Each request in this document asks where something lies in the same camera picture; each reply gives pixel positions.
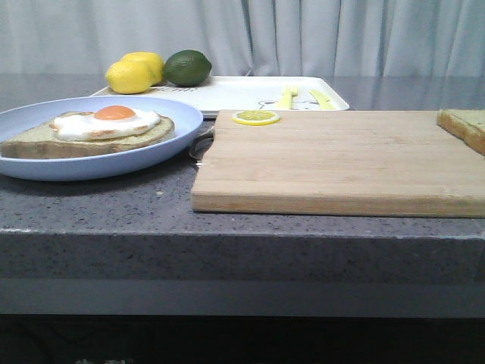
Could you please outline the light blue round plate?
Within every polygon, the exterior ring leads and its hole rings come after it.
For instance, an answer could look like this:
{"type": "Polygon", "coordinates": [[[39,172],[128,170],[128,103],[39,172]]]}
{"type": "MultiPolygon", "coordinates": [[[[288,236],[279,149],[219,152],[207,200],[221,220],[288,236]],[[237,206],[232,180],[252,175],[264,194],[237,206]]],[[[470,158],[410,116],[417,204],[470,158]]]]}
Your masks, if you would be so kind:
{"type": "Polygon", "coordinates": [[[63,111],[98,111],[110,105],[156,111],[174,122],[174,133],[169,140],[162,143],[108,155],[61,159],[2,156],[1,173],[40,181],[92,180],[127,174],[166,161],[181,152],[196,138],[197,130],[203,122],[200,110],[184,102],[146,96],[90,96],[40,102],[3,111],[1,140],[29,130],[63,111]]]}

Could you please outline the fried egg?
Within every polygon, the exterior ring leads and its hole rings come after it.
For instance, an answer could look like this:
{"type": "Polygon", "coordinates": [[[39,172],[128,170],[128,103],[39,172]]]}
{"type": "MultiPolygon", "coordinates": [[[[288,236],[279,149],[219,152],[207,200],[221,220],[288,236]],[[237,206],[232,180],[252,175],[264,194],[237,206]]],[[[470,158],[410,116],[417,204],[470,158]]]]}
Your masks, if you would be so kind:
{"type": "Polygon", "coordinates": [[[49,127],[60,140],[93,141],[138,136],[160,122],[155,111],[113,105],[96,112],[65,113],[54,118],[49,127]]]}

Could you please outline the bread slice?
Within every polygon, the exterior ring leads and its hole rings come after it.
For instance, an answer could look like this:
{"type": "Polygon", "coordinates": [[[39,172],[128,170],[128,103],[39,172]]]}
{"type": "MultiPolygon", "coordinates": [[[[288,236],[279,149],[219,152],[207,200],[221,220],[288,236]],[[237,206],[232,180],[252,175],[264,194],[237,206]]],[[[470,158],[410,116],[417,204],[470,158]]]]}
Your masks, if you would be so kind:
{"type": "Polygon", "coordinates": [[[444,109],[438,111],[438,126],[484,155],[484,110],[444,109]]]}
{"type": "Polygon", "coordinates": [[[24,159],[80,158],[151,146],[174,136],[175,123],[164,115],[159,118],[160,122],[145,133],[93,141],[60,140],[50,128],[53,120],[49,120],[1,142],[1,156],[24,159]]]}

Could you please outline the white rectangular tray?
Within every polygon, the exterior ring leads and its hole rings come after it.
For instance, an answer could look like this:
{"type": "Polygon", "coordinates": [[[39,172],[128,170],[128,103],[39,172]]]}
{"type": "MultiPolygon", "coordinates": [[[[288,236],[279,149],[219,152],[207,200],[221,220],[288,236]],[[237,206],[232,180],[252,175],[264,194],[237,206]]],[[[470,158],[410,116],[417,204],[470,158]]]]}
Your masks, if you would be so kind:
{"type": "Polygon", "coordinates": [[[349,104],[317,77],[212,76],[197,87],[183,88],[164,83],[153,86],[142,95],[185,102],[199,109],[204,116],[213,117],[223,109],[272,109],[280,101],[285,87],[290,85],[298,87],[298,95],[293,98],[292,109],[295,111],[323,111],[310,95],[310,89],[317,89],[331,98],[336,110],[330,111],[349,109],[349,104]]]}

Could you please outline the lemon slice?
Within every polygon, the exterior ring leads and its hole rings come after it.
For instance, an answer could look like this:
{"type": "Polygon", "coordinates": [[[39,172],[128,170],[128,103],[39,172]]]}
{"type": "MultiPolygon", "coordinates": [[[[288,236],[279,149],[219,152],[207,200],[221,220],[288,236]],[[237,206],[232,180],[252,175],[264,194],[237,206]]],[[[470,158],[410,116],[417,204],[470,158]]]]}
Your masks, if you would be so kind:
{"type": "Polygon", "coordinates": [[[269,110],[245,110],[235,112],[231,119],[238,124],[264,126],[277,123],[280,116],[278,113],[269,110]]]}

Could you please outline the yellow plastic fork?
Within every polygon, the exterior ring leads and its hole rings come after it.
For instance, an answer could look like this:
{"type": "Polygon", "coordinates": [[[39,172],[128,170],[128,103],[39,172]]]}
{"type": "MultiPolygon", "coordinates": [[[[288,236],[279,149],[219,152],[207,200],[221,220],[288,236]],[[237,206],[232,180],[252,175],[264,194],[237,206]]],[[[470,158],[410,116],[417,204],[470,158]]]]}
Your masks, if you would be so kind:
{"type": "Polygon", "coordinates": [[[293,107],[293,98],[298,95],[297,86],[286,86],[280,101],[277,103],[277,108],[280,110],[291,110],[293,107]]]}

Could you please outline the yellow plastic knife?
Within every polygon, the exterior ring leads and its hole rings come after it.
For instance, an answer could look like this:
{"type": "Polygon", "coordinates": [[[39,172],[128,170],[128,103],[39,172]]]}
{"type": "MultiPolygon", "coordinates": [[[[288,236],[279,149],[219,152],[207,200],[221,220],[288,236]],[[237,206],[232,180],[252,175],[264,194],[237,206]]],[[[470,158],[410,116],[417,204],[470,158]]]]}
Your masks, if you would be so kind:
{"type": "Polygon", "coordinates": [[[321,110],[336,110],[335,106],[331,102],[331,98],[325,93],[317,89],[310,89],[309,93],[318,103],[321,110]]]}

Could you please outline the green lime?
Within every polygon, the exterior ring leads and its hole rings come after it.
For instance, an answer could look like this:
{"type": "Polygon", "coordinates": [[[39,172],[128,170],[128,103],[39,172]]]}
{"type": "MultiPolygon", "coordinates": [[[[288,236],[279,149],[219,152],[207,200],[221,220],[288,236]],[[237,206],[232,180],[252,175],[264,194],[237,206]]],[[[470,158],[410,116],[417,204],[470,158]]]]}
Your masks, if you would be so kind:
{"type": "Polygon", "coordinates": [[[211,73],[212,63],[200,51],[185,49],[174,53],[162,70],[163,78],[184,87],[202,84],[211,73]]]}

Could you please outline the white curtain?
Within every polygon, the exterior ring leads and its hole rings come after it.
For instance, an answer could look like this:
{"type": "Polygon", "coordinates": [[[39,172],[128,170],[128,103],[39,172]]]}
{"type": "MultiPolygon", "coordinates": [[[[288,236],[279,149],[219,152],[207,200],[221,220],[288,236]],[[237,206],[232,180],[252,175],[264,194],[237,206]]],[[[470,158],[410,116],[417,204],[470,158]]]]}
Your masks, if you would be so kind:
{"type": "Polygon", "coordinates": [[[134,51],[217,75],[484,74],[482,1],[3,1],[4,73],[100,74],[134,51]]]}

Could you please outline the rear yellow lemon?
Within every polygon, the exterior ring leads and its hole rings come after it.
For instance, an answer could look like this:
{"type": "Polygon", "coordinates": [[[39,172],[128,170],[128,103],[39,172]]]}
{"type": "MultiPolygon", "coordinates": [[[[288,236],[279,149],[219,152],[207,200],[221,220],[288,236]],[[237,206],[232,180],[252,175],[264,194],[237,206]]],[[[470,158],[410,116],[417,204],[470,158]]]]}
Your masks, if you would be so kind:
{"type": "Polygon", "coordinates": [[[125,54],[121,61],[142,61],[153,73],[152,85],[157,86],[163,80],[163,58],[155,52],[131,52],[125,54]]]}

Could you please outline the yellow lemon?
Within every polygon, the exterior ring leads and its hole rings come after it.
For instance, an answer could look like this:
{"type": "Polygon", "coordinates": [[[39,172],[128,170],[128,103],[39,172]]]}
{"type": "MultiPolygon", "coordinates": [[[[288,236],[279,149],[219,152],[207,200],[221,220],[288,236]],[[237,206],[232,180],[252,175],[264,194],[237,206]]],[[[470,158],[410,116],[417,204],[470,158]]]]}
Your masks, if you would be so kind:
{"type": "Polygon", "coordinates": [[[153,73],[152,85],[157,86],[163,80],[163,58],[155,52],[131,52],[125,54],[121,61],[142,61],[153,73]]]}
{"type": "Polygon", "coordinates": [[[155,76],[143,61],[117,61],[105,72],[109,87],[119,94],[137,94],[147,91],[155,76]]]}

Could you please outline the front yellow lemon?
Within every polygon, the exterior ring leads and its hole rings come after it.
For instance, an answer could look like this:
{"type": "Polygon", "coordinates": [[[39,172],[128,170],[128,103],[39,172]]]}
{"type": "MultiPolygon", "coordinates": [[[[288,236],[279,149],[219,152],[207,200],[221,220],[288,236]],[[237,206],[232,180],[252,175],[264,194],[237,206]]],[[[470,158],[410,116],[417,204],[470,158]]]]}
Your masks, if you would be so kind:
{"type": "Polygon", "coordinates": [[[137,94],[147,91],[155,76],[143,61],[117,61],[105,72],[109,87],[119,94],[137,94]]]}

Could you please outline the wooden cutting board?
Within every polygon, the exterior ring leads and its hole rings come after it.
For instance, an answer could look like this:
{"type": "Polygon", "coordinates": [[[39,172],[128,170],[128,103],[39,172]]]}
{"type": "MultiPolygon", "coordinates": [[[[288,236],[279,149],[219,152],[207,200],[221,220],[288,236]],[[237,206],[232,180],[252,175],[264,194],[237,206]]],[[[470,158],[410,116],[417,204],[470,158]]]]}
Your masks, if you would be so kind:
{"type": "Polygon", "coordinates": [[[219,113],[192,187],[200,212],[481,218],[484,158],[435,111],[219,113]]]}

